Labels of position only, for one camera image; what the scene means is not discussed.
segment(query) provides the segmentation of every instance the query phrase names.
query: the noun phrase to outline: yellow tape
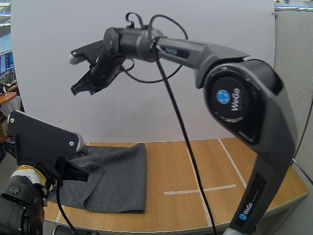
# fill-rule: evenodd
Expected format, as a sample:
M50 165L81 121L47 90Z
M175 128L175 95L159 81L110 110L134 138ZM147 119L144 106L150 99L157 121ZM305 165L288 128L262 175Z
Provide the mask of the yellow tape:
M26 170L26 169L34 169L34 167L32 167L30 165L21 165L16 170ZM40 178L42 179L42 181L45 184L45 182L47 181L45 176L39 170L35 169L35 171L38 173L38 175L40 176Z

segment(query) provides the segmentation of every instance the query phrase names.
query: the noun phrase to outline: gray towel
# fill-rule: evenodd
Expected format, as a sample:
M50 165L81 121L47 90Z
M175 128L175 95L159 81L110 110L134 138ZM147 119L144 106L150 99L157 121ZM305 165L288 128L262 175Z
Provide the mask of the gray towel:
M95 212L144 213L147 154L133 147L84 146L72 161L89 172L88 182L64 181L61 204ZM50 200L56 202L56 189Z

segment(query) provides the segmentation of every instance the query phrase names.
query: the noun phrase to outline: wooden table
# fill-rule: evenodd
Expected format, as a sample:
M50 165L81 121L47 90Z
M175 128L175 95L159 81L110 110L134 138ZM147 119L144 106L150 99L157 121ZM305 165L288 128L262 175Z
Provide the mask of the wooden table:
M132 146L136 143L90 143L95 146ZM98 213L64 207L74 226L120 232L174 231L175 234L212 232L210 219L198 193L184 142L149 142L147 199L144 214ZM235 213L252 172L256 154L236 138L192 141L201 181L215 224L225 229ZM293 168L264 217L295 207L309 193ZM49 202L45 218L66 223L55 203Z

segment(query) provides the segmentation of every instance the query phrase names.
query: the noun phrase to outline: white backdrop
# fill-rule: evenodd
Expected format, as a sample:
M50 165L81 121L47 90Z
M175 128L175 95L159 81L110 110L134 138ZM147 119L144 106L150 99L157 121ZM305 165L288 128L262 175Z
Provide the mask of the white backdrop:
M242 50L273 65L272 11L272 0L13 1L13 54L25 111L79 132L85 141L182 140L162 83L139 84L121 74L96 95L73 96L71 85L89 65L70 65L70 51L101 40L108 27L125 27L125 14L136 12L146 24L154 14L165 14L178 21L191 40ZM169 37L182 38L176 26L165 20L156 20L154 27ZM163 65L167 74L177 66L166 61ZM161 78L156 64L140 61L132 74L147 80ZM182 68L170 84L190 139L232 136L209 114L191 69Z

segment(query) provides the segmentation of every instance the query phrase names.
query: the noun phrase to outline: blue logo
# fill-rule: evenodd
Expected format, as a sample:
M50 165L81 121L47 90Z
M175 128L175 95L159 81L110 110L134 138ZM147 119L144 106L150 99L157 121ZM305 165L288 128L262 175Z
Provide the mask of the blue logo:
M246 215L245 214L240 214L239 218L241 218L242 220L246 220Z
M219 90L216 93L216 99L221 103L221 104L228 104L230 102L230 95L227 91L225 90Z

